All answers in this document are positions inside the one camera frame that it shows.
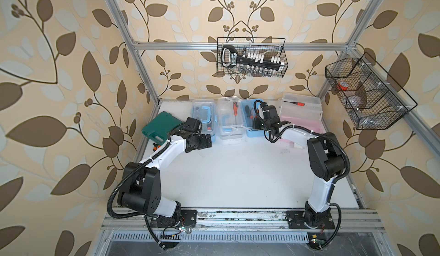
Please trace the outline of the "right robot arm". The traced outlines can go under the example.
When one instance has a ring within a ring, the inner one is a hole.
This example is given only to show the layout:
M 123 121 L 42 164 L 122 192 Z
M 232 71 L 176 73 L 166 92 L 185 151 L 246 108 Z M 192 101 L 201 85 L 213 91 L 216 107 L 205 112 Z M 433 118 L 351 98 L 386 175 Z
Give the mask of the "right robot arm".
M 312 250 L 325 249 L 334 240 L 341 226 L 341 207 L 332 203 L 331 197 L 336 183 L 349 175 L 351 165 L 347 153 L 332 132 L 318 133 L 286 120 L 282 121 L 276 107 L 261 100 L 256 100 L 253 108 L 256 112 L 253 128 L 263 130 L 267 141 L 274 144 L 284 139 L 308 150 L 314 182 L 305 203 L 304 215 L 293 220 L 307 228 L 317 229 L 331 217 L 331 208 L 335 207 L 338 211 L 338 222 L 332 235 L 326 241 L 312 237 L 308 242 Z

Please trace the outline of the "blue toolbox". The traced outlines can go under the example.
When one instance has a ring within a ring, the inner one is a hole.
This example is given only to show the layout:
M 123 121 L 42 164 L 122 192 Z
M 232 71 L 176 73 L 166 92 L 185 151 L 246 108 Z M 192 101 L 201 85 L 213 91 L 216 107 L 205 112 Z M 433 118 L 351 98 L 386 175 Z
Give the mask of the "blue toolbox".
M 237 125 L 233 114 L 233 102 L 238 103 Z M 222 140 L 263 137 L 263 130 L 254 128 L 254 120 L 250 118 L 251 109 L 257 99 L 241 100 L 236 96 L 220 98 L 217 101 L 218 134 Z
M 194 100 L 192 102 L 191 117 L 199 120 L 202 123 L 201 133 L 210 135 L 212 142 L 215 142 L 215 134 L 217 126 L 217 116 L 215 113 L 214 100 Z

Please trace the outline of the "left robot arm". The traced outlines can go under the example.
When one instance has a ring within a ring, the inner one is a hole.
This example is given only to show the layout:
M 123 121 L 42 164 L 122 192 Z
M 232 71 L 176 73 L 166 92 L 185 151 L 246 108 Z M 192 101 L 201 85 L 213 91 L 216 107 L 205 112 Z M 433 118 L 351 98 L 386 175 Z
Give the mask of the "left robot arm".
M 167 133 L 163 146 L 139 163 L 131 162 L 107 202 L 107 213 L 114 219 L 142 216 L 157 245 L 186 231 L 181 204 L 162 195 L 160 171 L 178 155 L 212 147 L 211 135 L 202 133 L 202 122 L 188 117 Z

